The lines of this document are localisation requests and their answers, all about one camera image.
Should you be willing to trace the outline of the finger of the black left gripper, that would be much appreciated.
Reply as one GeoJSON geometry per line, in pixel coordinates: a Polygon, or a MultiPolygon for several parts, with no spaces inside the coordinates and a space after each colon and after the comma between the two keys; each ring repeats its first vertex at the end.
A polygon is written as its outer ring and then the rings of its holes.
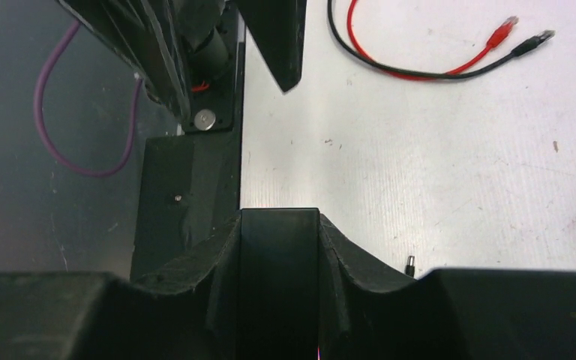
{"type": "Polygon", "coordinates": [[[306,0],[239,0],[236,6],[282,92],[302,78],[306,0]]]}

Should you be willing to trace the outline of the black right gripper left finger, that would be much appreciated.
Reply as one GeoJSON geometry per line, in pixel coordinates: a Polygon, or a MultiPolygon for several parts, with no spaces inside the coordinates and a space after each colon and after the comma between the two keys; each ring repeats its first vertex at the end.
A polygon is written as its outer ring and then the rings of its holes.
{"type": "Polygon", "coordinates": [[[0,272],[0,359],[234,359],[241,218],[136,280],[0,272]]]}

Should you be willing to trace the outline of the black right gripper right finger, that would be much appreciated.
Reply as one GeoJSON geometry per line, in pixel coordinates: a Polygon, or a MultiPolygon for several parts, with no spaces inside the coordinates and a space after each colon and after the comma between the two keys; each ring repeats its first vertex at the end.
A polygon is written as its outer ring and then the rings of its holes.
{"type": "Polygon", "coordinates": [[[576,272],[437,268],[414,279],[319,222],[323,359],[576,359],[576,272]]]}

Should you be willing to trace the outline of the small black labelled switch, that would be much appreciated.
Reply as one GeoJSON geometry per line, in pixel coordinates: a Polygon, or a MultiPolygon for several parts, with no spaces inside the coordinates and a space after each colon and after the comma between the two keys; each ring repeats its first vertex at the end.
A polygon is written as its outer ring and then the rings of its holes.
{"type": "Polygon", "coordinates": [[[319,223],[315,208],[241,213],[237,359],[317,359],[319,223]]]}

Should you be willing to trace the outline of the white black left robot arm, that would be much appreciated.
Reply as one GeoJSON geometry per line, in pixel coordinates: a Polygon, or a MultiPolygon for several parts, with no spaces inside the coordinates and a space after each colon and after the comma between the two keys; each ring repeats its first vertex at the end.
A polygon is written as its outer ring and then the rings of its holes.
{"type": "Polygon", "coordinates": [[[180,122],[191,117],[191,68],[206,80],[227,69],[218,25],[234,7],[282,92],[302,78],[306,1],[60,1],[145,80],[180,122]]]}

